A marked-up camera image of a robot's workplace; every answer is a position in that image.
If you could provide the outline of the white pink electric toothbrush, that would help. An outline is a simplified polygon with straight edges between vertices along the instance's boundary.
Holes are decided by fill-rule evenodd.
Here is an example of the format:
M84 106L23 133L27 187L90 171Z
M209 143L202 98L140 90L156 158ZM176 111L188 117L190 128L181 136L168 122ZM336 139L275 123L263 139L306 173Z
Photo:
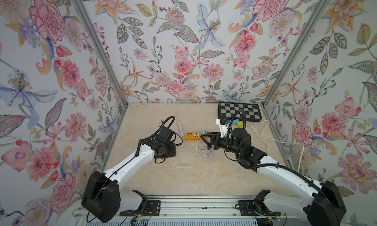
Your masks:
M179 116L177 114L176 114L176 120L177 120L177 127L178 127L179 134L180 134L180 136L184 136L182 125L181 125L181 122L179 120Z

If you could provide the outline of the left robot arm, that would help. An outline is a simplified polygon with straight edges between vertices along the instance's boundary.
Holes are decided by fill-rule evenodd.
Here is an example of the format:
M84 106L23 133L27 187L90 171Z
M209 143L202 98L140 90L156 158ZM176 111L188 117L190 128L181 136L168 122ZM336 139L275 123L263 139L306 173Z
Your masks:
M174 116L168 117L152 135L140 139L136 150L123 161L103 173L90 175L81 201L88 214L107 223L117 213L131 211L139 216L145 212L148 198L144 194L133 190L122 196L120 191L144 165L151 161L161 164L176 156L177 134L170 128L174 121Z

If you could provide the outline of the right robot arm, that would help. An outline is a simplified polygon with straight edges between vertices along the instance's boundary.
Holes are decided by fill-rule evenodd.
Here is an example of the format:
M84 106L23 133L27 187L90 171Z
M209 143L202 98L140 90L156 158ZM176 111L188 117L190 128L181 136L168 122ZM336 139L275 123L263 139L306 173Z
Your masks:
M218 132L202 134L200 138L208 149L224 149L235 155L236 162L246 170L266 176L295 193L295 197L283 196L270 190L262 190L253 200L251 210L259 215L280 212L307 221L313 226L338 226L347 209L338 187L326 181L321 183L268 156L266 152L254 147L251 136L246 131L246 114L237 110L231 118L241 115L242 128L232 128L231 123L221 119L216 121Z

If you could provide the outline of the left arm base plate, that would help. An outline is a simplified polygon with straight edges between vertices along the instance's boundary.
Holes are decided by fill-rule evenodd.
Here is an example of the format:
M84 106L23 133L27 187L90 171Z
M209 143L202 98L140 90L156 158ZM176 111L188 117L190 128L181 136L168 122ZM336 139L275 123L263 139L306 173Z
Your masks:
M161 210L161 201L160 200L147 200L145 202L142 202L141 205L137 210L127 210L120 212L120 216L129 216L129 217L135 217L135 216L148 216L148 217L154 217L159 216Z

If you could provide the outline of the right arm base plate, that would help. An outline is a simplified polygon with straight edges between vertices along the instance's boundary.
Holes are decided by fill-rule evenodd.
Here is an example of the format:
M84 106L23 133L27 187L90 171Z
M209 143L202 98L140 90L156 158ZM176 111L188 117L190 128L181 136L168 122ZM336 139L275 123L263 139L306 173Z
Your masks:
M241 216L281 216L280 212L269 211L263 203L255 202L254 200L240 200L235 205L235 208L240 211Z

